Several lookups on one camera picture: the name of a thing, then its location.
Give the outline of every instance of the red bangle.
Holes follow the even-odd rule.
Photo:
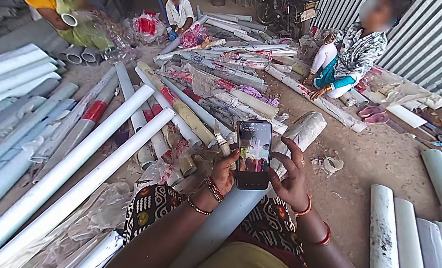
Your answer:
[[[330,237],[332,235],[330,231],[330,226],[326,222],[323,223],[325,223],[325,226],[327,227],[327,237],[324,240],[322,240],[320,243],[318,243],[319,246],[326,246],[330,242]]]
[[[302,212],[294,212],[295,217],[305,215],[312,209],[312,196],[307,194],[307,197],[309,198],[309,205],[307,206],[307,209]]]

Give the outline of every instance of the hand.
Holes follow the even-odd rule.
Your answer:
[[[304,154],[293,140],[286,137],[281,137],[281,140],[287,145],[287,148],[289,148],[292,159],[279,152],[272,152],[271,155],[284,164],[288,177],[281,182],[279,176],[277,176],[277,173],[271,167],[267,168],[267,174],[269,175],[272,188],[274,188],[276,194],[284,200],[284,202],[290,204],[295,212],[302,212],[305,211],[309,205],[303,166]]]
[[[325,92],[327,92],[326,87],[323,87],[323,88],[321,88],[321,89],[319,89],[319,90],[317,90],[317,91],[313,91],[313,92],[311,92],[311,93],[310,93],[311,100],[314,101],[314,100],[318,99],[318,98],[321,97],[323,94],[325,94]]]
[[[211,172],[211,179],[225,196],[234,185],[234,174],[230,171],[230,165],[239,158],[240,151],[235,149],[228,157],[219,162]]]

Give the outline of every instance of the metal wall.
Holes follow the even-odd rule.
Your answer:
[[[322,0],[313,25],[340,28],[358,21],[365,0]],[[388,32],[378,65],[442,96],[442,0],[415,0],[400,25]]]

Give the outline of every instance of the sandal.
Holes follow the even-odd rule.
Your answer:
[[[386,113],[386,109],[379,106],[368,106],[365,109],[358,112],[358,116],[361,118],[367,118],[373,114]]]
[[[376,113],[370,117],[363,119],[367,125],[384,124],[390,120],[389,116],[385,113]]]

